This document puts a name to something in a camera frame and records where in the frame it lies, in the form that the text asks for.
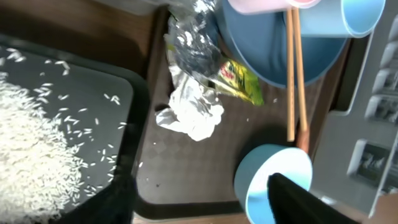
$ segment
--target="bowl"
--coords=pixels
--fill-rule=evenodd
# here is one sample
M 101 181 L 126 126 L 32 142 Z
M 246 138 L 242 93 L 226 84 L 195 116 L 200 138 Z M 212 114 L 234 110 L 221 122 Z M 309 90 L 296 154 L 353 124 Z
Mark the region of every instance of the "bowl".
M 312 163 L 299 148 L 265 144 L 253 149 L 240 163 L 234 190 L 251 223 L 275 223 L 268 201 L 267 181 L 277 172 L 309 190 Z
M 268 84 L 286 87 L 283 12 L 242 15 L 232 8 L 228 0 L 222 0 L 216 10 L 216 20 L 221 36 L 236 60 Z M 345 43 L 346 38 L 302 37 L 306 85 L 326 74 Z

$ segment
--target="pink cup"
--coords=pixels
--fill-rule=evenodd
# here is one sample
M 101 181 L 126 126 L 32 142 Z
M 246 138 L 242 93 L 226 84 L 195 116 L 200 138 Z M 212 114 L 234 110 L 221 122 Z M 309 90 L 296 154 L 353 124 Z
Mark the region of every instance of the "pink cup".
M 309 8 L 320 0 L 228 0 L 241 14 L 284 11 L 290 7 Z

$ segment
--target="wooden chopstick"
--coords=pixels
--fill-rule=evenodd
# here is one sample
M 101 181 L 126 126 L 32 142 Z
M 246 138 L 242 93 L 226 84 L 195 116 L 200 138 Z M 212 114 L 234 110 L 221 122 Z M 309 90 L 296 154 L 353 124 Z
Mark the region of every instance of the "wooden chopstick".
M 294 141 L 294 45 L 293 45 L 293 16 L 292 10 L 286 13 L 286 41 L 287 41 L 287 140 Z
M 305 90 L 304 90 L 304 68 L 303 68 L 303 54 L 301 45 L 301 27 L 300 14 L 297 8 L 293 9 L 293 27 L 294 40 L 296 48 L 296 66 L 297 66 L 297 86 L 298 86 L 298 104 L 300 105 L 300 130 L 301 132 L 308 131 L 307 108 L 305 104 Z

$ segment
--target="crumpled tissue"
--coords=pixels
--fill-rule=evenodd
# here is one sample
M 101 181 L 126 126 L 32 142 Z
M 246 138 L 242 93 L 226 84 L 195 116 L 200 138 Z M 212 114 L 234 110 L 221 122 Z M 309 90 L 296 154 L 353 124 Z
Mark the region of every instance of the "crumpled tissue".
M 156 124 L 185 133 L 195 141 L 210 137 L 224 113 L 216 92 L 198 83 L 175 63 L 170 64 L 169 70 L 175 90 L 170 96 L 170 107 L 156 114 Z

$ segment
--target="plastic wrapper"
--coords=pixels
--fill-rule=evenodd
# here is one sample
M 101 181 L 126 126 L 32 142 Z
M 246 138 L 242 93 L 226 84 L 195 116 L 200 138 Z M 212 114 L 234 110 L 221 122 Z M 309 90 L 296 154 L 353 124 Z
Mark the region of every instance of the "plastic wrapper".
M 224 57 L 217 47 L 217 28 L 212 11 L 169 20 L 165 36 L 170 65 L 177 65 L 203 86 L 217 93 L 263 105 L 257 76 L 243 65 Z

